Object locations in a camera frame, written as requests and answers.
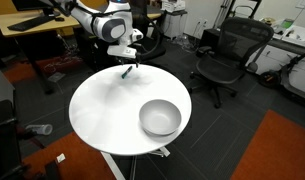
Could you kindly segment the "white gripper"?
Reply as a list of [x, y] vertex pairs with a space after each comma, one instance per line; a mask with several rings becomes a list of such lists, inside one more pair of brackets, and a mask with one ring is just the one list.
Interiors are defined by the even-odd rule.
[[[135, 59], [137, 56], [137, 50], [123, 45], [111, 45], [108, 47], [107, 54], [111, 56], [122, 57], [121, 64], [122, 66], [124, 66], [125, 65], [124, 58]], [[140, 65], [139, 58], [135, 59], [135, 64], [136, 64], [136, 68], [138, 68]]]

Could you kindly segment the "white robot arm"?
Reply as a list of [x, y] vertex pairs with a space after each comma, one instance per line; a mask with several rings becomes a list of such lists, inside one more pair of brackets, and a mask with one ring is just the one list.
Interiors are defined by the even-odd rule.
[[133, 27], [133, 17], [127, 0], [109, 0], [107, 9], [92, 9], [81, 0], [40, 0], [58, 9], [66, 17], [72, 16], [89, 33], [108, 42], [107, 54], [127, 58], [139, 64], [139, 53], [131, 45], [143, 38]]

